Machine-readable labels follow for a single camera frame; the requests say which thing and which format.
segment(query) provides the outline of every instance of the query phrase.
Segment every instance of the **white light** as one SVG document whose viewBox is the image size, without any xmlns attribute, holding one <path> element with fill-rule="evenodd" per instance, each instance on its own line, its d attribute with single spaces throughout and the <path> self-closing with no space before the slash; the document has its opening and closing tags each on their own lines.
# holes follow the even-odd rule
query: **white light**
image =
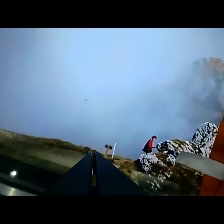
<svg viewBox="0 0 224 224">
<path fill-rule="evenodd" d="M 10 172 L 10 176 L 11 177 L 15 177 L 17 175 L 17 172 L 15 170 L 11 171 Z"/>
</svg>

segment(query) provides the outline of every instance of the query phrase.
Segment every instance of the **sky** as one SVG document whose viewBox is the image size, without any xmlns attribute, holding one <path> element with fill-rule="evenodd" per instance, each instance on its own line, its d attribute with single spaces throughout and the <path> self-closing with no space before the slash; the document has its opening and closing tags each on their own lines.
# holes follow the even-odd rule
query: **sky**
<svg viewBox="0 0 224 224">
<path fill-rule="evenodd" d="M 116 142 L 132 159 L 152 135 L 190 140 L 221 119 L 199 116 L 187 78 L 194 61 L 224 58 L 223 40 L 214 28 L 0 29 L 0 128 L 100 152 Z"/>
</svg>

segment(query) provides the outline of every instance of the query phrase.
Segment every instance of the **orange object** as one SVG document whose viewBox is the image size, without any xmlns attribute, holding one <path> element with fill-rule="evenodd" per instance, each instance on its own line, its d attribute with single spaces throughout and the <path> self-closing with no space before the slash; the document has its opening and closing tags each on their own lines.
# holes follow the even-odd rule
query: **orange object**
<svg viewBox="0 0 224 224">
<path fill-rule="evenodd" d="M 209 158 L 224 164 L 224 118 L 219 126 Z M 224 196 L 224 181 L 204 175 L 200 196 Z"/>
</svg>

